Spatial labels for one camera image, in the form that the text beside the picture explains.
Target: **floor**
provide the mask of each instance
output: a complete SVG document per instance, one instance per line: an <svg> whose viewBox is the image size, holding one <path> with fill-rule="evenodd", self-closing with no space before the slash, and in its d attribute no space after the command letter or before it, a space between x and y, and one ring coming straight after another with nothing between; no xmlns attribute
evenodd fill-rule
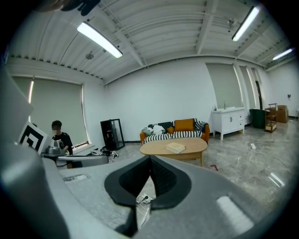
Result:
<svg viewBox="0 0 299 239"><path fill-rule="evenodd" d="M250 144L255 143L256 149L251 150ZM245 134L232 133L210 138L208 148L204 152L204 167L216 171L237 184L251 194L270 212L282 204L290 196L293 186L297 183L299 165L299 122L291 119L289 123L278 123L277 130L273 133L256 129L252 126L245 127ZM126 144L118 151L119 158L140 158L140 144ZM200 160L184 160L200 166ZM149 178L142 193L155 198L155 188ZM137 206L145 214L148 205ZM143 223L144 216L137 212L138 225Z"/></svg>

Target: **cardboard box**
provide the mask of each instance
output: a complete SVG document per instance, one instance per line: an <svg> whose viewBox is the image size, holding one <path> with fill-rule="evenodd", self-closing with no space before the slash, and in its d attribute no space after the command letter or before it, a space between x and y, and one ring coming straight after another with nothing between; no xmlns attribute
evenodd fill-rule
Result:
<svg viewBox="0 0 299 239"><path fill-rule="evenodd" d="M278 105L276 110L276 121L287 123L289 120L289 110L286 105Z"/></svg>

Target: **table leg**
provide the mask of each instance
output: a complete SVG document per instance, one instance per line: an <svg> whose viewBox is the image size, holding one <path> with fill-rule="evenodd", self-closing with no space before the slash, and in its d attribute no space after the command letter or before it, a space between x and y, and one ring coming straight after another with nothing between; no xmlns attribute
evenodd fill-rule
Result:
<svg viewBox="0 0 299 239"><path fill-rule="evenodd" d="M204 167L204 154L203 154L203 152L200 153L200 166Z"/></svg>

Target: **striped cushion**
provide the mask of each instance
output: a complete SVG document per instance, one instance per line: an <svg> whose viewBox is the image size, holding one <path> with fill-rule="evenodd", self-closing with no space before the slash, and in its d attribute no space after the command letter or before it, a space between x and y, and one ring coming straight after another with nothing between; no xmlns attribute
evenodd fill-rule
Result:
<svg viewBox="0 0 299 239"><path fill-rule="evenodd" d="M168 140L168 139L171 139L171 136L172 134L170 133L166 133L166 134L152 134L150 136L147 136L144 141L142 142L142 144L145 144L147 142L150 142L150 141L155 141L155 140Z"/></svg>
<svg viewBox="0 0 299 239"><path fill-rule="evenodd" d="M172 138L196 138L199 136L201 136L201 132L199 131L175 131L173 132Z"/></svg>

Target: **wooden coffee table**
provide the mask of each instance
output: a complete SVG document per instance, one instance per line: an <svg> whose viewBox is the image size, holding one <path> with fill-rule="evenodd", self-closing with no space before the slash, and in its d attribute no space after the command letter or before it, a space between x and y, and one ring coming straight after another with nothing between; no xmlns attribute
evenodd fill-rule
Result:
<svg viewBox="0 0 299 239"><path fill-rule="evenodd" d="M166 149L166 145L175 142L185 145L186 149L179 154L173 153ZM200 138L182 138L173 140L157 140L144 144L140 148L140 152L144 155L158 155L171 159L198 159L200 158L200 166L204 166L203 151L207 148L207 144Z"/></svg>

